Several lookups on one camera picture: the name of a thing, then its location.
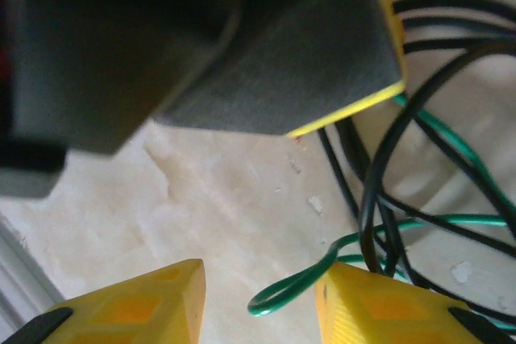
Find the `green cable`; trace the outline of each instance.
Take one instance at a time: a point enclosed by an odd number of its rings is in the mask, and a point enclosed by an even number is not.
[[[394,97],[394,101],[405,107],[408,98],[405,94],[398,94]],[[497,193],[497,195],[504,201],[514,213],[516,213],[516,205],[502,192],[500,187],[495,183],[493,177],[489,173],[489,170],[482,162],[480,156],[462,139],[456,132],[453,131],[448,125],[436,118],[433,114],[426,110],[421,110],[418,116],[432,129],[439,132],[445,140],[447,140],[457,151],[462,153],[466,159],[477,169],[477,171],[484,177],[491,188]]]
[[[505,221],[497,215],[448,214],[436,215],[436,217],[454,224],[506,225]],[[400,230],[407,230],[421,227],[423,224],[416,219],[404,219],[398,222],[398,226]],[[385,232],[383,225],[376,226],[374,230],[377,234]],[[253,316],[264,316],[277,311],[315,284],[337,260],[347,263],[361,262],[362,258],[360,255],[339,257],[340,249],[358,242],[359,239],[358,233],[337,239],[330,245],[328,252],[315,265],[280,280],[256,294],[248,304],[248,312]]]

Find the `black cable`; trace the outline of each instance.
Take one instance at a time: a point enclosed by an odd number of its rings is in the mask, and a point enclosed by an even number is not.
[[[398,13],[433,7],[454,7],[477,10],[490,13],[509,20],[512,23],[516,23],[516,9],[512,6],[493,0],[401,0],[394,4],[394,10]],[[496,310],[486,308],[483,305],[479,305],[471,300],[464,299],[463,297],[442,288],[440,285],[433,283],[425,276],[415,271],[410,266],[409,260],[402,258],[404,255],[402,253],[405,253],[405,248],[401,235],[399,234],[399,230],[397,229],[394,214],[399,213],[407,217],[417,218],[421,222],[427,222],[442,230],[446,230],[447,232],[484,244],[485,246],[500,251],[513,259],[516,258],[516,247],[495,238],[490,238],[484,234],[479,234],[475,231],[451,224],[441,218],[432,217],[428,213],[415,209],[414,207],[387,194],[382,183],[386,164],[390,159],[393,149],[399,141],[403,131],[406,129],[408,123],[411,120],[414,120],[427,137],[443,152],[443,154],[448,157],[458,169],[462,170],[465,175],[483,192],[499,215],[506,220],[510,232],[515,236],[516,213],[513,213],[512,207],[510,207],[508,203],[503,201],[499,195],[492,190],[491,185],[486,181],[484,175],[480,174],[469,160],[466,160],[454,147],[449,145],[438,132],[417,118],[417,114],[433,93],[440,89],[447,80],[463,68],[467,67],[474,60],[494,54],[516,56],[516,28],[513,30],[511,28],[497,25],[496,23],[486,23],[476,19],[447,16],[413,17],[406,19],[404,24],[407,29],[436,25],[459,27],[470,32],[480,32],[485,36],[452,39],[427,39],[410,42],[404,45],[406,54],[427,50],[450,49],[462,49],[466,50],[466,52],[458,56],[449,64],[443,66],[409,100],[406,108],[400,113],[385,134],[385,137],[382,139],[381,145],[378,148],[377,153],[373,156],[372,161],[370,160],[369,154],[365,149],[353,121],[350,118],[346,118],[335,123],[346,159],[350,164],[352,171],[357,175],[359,180],[364,183],[364,196],[359,214],[360,247],[362,249],[364,259],[366,260],[366,264],[370,270],[383,272],[389,276],[393,275],[393,269],[396,267],[397,263],[397,267],[401,268],[414,284],[423,288],[432,289],[457,300],[461,300],[469,305],[471,309],[478,313],[482,313],[487,317],[511,325],[516,325],[516,316],[498,312]],[[376,242],[378,240],[378,236],[372,228],[375,207],[378,207],[380,210],[384,228],[386,230],[386,240],[382,244],[372,243],[372,241]],[[377,246],[379,250],[386,252],[385,258],[387,265],[383,271],[377,258],[375,246]],[[393,251],[396,251],[399,255],[394,257],[395,259],[389,260],[389,256]],[[505,329],[505,331],[508,333],[514,333],[516,332],[516,329]]]
[[[488,35],[516,36],[516,31],[494,23],[456,16],[414,16],[403,19],[403,28],[414,30],[420,27],[455,27],[470,32]]]
[[[340,122],[336,122],[335,126],[338,127],[339,137],[340,137],[341,144],[343,146],[344,154],[347,158],[347,161],[352,166],[352,169],[355,172],[355,174],[357,175],[357,177],[363,181],[364,180],[364,174],[363,174],[364,170],[360,169],[360,166],[358,166],[357,161],[359,158],[361,158],[362,160],[365,158],[368,158],[368,155],[367,155],[367,152],[365,151],[365,147],[364,147],[360,137],[348,135],[349,132],[355,132],[355,134],[358,134],[356,132],[356,128],[355,128],[354,123],[352,122],[352,119],[345,118],[344,120],[341,120]],[[391,205],[392,206],[391,208],[396,210],[397,212],[400,212],[400,213],[407,212],[407,207],[409,207],[408,205],[401,204],[401,202],[394,200],[392,197],[389,197],[386,194],[385,194],[385,197],[383,197],[382,195],[380,195],[380,196],[381,196],[381,201],[383,201],[384,203],[386,203],[388,205]],[[486,316],[489,316],[491,318],[496,318],[496,319],[498,319],[500,321],[504,321],[506,323],[514,324],[514,322],[516,321],[516,317],[514,317],[514,316],[506,315],[504,313],[500,314],[499,312],[494,311],[492,309],[487,309],[486,307],[484,307],[482,305],[478,305],[478,304],[474,303],[473,301],[467,300],[461,296],[456,295],[455,293],[448,291],[445,288],[442,288],[441,286],[439,286],[436,283],[427,279],[425,276],[422,276],[420,273],[418,273],[414,269],[412,271],[412,276],[415,278],[414,282],[416,284],[418,284],[418,286],[420,286],[422,288],[430,288],[436,292],[440,292],[440,293],[450,296],[454,299],[461,300],[461,301],[467,303],[471,309],[473,309],[479,313],[483,313]]]
[[[319,129],[317,133],[321,140],[322,147],[326,152],[328,161],[330,162],[331,170],[333,171],[335,178],[337,179],[337,184],[340,187],[340,192],[343,194],[344,200],[346,201],[347,206],[349,207],[349,210],[351,211],[353,217],[358,218],[358,205],[356,204],[356,200],[353,197],[352,191],[349,188],[349,185],[347,184],[342,169],[340,168],[339,161],[337,160],[337,156],[333,151],[333,147],[331,146],[330,139],[328,138],[326,130],[322,128]]]
[[[407,103],[406,108],[397,116],[393,125],[388,129],[368,170],[360,207],[359,228],[362,237],[360,245],[363,249],[365,262],[370,271],[382,272],[381,265],[372,248],[372,236],[374,234],[372,229],[372,216],[374,214],[374,203],[376,201],[376,195],[381,188],[381,177],[406,127],[409,125],[410,121],[417,116],[426,101],[430,99],[446,81],[473,61],[494,54],[516,56],[514,52],[516,52],[516,42],[492,42],[472,48],[469,52],[458,56],[450,63],[444,65],[415,93]],[[493,205],[495,205],[497,211],[507,221],[507,226],[511,234],[516,237],[516,214],[512,213],[504,202],[500,201],[498,203],[495,201]]]
[[[485,12],[516,23],[516,9],[496,0],[397,0],[393,4],[396,14],[412,10],[440,7],[463,8]]]
[[[359,178],[360,181],[364,181],[365,173],[367,171],[367,168],[369,164],[371,163],[371,160],[369,159],[368,153],[365,150],[364,145],[360,141],[360,137],[358,135],[358,132],[356,132],[355,128],[353,126],[348,125],[348,121],[346,119],[336,122],[335,127],[337,129],[337,133],[340,137],[341,144],[343,143],[342,136],[346,133],[350,136],[356,136],[358,141],[356,142],[357,149],[356,152],[353,149],[353,147],[343,147],[344,154],[346,155],[348,160],[356,160],[355,163],[352,165],[352,169],[354,170],[355,174]],[[385,206],[381,202],[377,202],[378,209],[380,211],[381,219],[384,223],[392,224],[392,222],[396,222],[396,219],[394,217],[394,213],[391,209],[389,209],[387,206]],[[382,248],[382,250],[385,253],[385,269],[384,273],[386,276],[393,276],[394,272],[396,271],[396,266],[398,261],[400,262],[400,268],[405,274],[406,278],[415,285],[421,285],[417,283],[417,279],[412,276],[412,270],[410,267],[409,260],[406,256],[405,248],[403,246],[403,242],[401,240],[401,235],[399,234],[399,231],[396,232],[390,232],[385,234],[386,237],[386,246]]]
[[[328,161],[330,162],[331,170],[333,171],[335,178],[337,180],[337,184],[339,185],[340,192],[344,196],[344,200],[347,203],[347,206],[349,207],[351,214],[355,219],[358,219],[358,205],[356,204],[356,200],[353,197],[353,193],[351,189],[349,188],[349,184],[346,181],[346,178],[344,177],[344,174],[342,172],[342,169],[339,164],[339,160],[337,159],[337,156],[335,152],[333,151],[333,147],[331,146],[330,139],[328,138],[328,135],[326,133],[326,130],[324,128],[318,130],[318,136],[321,140],[322,147],[324,148],[325,153],[327,154]],[[387,265],[386,267],[389,267],[388,273],[392,272],[392,276],[394,275],[394,272],[396,271],[396,264],[397,264],[397,257],[395,251],[390,247],[389,244],[385,244],[384,241],[381,240],[381,238],[378,235],[374,235],[374,240],[376,245],[384,251],[386,255]]]

